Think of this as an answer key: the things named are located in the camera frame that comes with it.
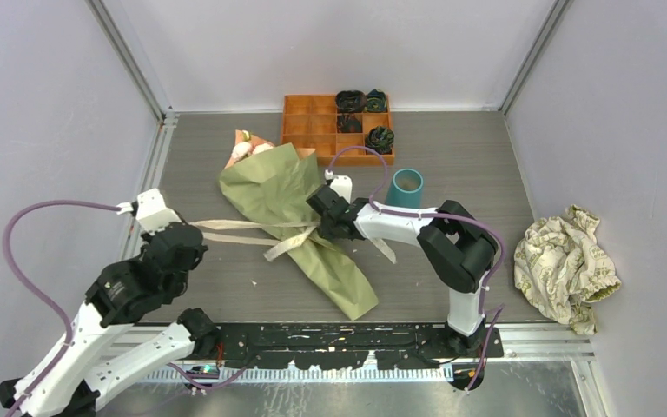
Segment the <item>green wrapping paper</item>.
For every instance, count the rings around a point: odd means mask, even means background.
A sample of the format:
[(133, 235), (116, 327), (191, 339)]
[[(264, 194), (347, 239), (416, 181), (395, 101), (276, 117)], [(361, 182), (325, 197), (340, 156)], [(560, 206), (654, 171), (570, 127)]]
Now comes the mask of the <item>green wrapping paper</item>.
[(218, 181), (231, 205), (283, 246), (270, 256), (289, 256), (348, 319), (357, 320), (379, 304), (354, 260), (316, 230), (320, 217), (307, 204), (322, 185), (316, 156), (273, 170), (239, 163), (224, 168)]

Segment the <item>pink flowers bunch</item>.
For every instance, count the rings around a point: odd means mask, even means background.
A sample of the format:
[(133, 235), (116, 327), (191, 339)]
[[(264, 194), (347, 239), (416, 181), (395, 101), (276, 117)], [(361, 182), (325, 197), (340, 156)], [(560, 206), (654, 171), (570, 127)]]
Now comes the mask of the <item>pink flowers bunch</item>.
[(244, 129), (237, 129), (235, 131), (234, 147), (231, 151), (231, 163), (238, 162), (248, 156), (256, 155), (258, 153), (270, 150), (274, 145), (264, 140), (257, 135)]

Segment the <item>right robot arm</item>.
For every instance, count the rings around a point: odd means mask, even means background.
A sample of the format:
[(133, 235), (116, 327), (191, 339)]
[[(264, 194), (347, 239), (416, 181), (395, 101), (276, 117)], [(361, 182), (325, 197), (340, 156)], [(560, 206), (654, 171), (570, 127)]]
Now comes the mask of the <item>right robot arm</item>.
[(479, 348), (485, 338), (484, 284), (499, 245), (461, 204), (447, 200), (437, 208), (398, 208), (366, 198), (348, 201), (326, 184), (307, 204), (320, 217), (319, 234), (325, 239), (379, 239), (422, 249), (448, 287), (450, 350), (466, 357)]

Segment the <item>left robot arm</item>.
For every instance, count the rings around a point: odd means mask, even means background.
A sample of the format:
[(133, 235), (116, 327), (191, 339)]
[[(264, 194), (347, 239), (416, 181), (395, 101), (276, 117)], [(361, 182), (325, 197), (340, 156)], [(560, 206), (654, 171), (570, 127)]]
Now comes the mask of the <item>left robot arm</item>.
[(23, 378), (0, 383), (2, 407), (24, 416), (94, 416), (157, 368), (215, 354), (218, 328), (201, 308), (188, 308), (150, 341), (101, 359), (145, 314), (185, 292), (189, 272), (208, 249), (202, 232), (187, 223), (143, 238), (138, 256), (108, 265), (89, 287), (72, 333)]

